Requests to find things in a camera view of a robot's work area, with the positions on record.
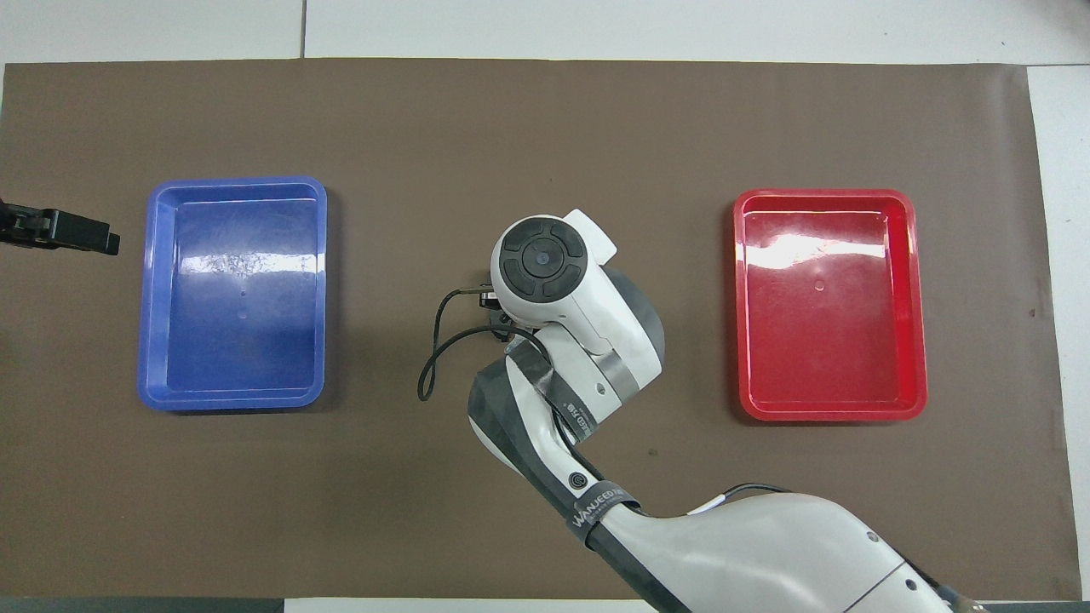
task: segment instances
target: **blue tray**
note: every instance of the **blue tray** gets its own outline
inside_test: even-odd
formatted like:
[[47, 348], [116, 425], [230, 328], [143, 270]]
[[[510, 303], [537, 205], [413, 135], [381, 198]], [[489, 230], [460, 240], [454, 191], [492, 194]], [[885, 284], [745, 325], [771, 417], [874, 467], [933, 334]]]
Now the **blue tray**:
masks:
[[161, 411], [302, 407], [325, 382], [326, 190], [170, 181], [147, 204], [137, 388]]

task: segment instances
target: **black button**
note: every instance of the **black button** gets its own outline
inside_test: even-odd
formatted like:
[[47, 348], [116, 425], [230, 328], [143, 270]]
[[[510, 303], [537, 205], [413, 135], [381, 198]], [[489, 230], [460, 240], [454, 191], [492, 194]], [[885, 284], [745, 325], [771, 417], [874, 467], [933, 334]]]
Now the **black button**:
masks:
[[579, 285], [579, 266], [574, 264], [568, 264], [568, 267], [560, 273], [560, 276], [545, 284], [542, 289], [545, 291], [545, 298], [564, 298], [571, 293], [571, 290], [576, 289]]
[[507, 251], [518, 251], [526, 241], [542, 233], [542, 223], [537, 219], [524, 219], [504, 237], [504, 249]]
[[534, 239], [522, 249], [522, 266], [531, 275], [547, 279], [564, 266], [564, 249], [553, 239]]
[[564, 247], [568, 248], [568, 255], [572, 257], [583, 256], [583, 238], [579, 236], [579, 232], [574, 228], [564, 221], [557, 221], [553, 224], [553, 229], [549, 232], [560, 239]]
[[534, 281], [522, 272], [519, 261], [509, 257], [504, 261], [504, 274], [507, 275], [507, 283], [512, 288], [525, 296], [534, 295]]

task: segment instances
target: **circular control panel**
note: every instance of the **circular control panel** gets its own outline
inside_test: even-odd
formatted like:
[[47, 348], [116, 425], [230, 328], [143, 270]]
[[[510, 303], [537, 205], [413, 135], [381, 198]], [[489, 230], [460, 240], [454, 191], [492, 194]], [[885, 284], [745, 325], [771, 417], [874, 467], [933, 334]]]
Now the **circular control panel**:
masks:
[[516, 296], [530, 302], [556, 302], [586, 273], [586, 245], [561, 219], [531, 217], [504, 236], [499, 272]]

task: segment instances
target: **white floor tile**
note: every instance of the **white floor tile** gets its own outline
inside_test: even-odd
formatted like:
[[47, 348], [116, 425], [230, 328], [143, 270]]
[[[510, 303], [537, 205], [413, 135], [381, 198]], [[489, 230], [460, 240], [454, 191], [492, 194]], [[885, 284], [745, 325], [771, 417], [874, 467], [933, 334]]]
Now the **white floor tile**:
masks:
[[302, 15], [302, 0], [0, 0], [0, 73], [15, 62], [298, 58]]
[[1090, 592], [1090, 67], [1029, 70], [1082, 592]]
[[307, 57], [1090, 62], [1082, 0], [308, 0]]
[[298, 598], [284, 613], [653, 613], [642, 600]]

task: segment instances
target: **black clamp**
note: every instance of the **black clamp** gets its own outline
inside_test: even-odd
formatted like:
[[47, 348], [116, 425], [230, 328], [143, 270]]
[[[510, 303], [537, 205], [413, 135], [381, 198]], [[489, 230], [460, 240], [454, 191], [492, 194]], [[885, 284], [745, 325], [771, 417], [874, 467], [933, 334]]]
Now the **black clamp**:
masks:
[[0, 242], [32, 249], [77, 249], [117, 255], [121, 237], [110, 225], [56, 208], [32, 208], [0, 200]]

